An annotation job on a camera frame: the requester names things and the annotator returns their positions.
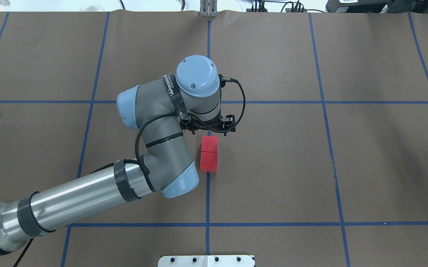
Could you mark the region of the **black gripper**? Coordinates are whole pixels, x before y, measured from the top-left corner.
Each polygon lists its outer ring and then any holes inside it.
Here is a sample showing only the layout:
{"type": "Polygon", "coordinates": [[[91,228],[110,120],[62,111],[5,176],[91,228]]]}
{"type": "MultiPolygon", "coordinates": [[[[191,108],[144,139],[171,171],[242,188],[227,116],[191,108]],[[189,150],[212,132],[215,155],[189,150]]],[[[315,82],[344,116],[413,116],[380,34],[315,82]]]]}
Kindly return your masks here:
{"type": "Polygon", "coordinates": [[[223,131],[223,116],[217,115],[213,119],[203,121],[197,115],[190,115],[190,132],[195,133],[197,130],[211,131],[222,133],[223,131]]]}

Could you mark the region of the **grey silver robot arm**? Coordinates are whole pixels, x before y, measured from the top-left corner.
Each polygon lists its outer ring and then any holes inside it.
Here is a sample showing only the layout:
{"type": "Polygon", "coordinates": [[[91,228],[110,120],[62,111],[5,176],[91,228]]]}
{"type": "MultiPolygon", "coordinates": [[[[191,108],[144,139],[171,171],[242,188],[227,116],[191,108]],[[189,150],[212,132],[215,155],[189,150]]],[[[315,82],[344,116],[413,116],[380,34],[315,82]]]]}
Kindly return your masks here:
{"type": "Polygon", "coordinates": [[[0,201],[0,256],[149,193],[174,198],[194,189],[200,179],[183,132],[230,131],[235,119],[221,115],[221,90],[234,81],[208,57],[193,55],[175,73],[120,93],[121,120],[137,131],[134,158],[17,201],[0,201]]]}

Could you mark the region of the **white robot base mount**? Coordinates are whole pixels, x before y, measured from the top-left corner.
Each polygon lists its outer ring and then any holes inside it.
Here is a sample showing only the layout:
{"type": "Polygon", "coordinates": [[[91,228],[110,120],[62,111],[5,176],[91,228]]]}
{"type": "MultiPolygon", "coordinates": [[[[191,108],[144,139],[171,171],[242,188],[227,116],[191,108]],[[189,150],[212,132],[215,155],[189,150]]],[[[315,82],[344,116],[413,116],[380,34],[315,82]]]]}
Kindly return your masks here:
{"type": "Polygon", "coordinates": [[[255,267],[251,255],[186,255],[162,256],[158,267],[255,267]]]}

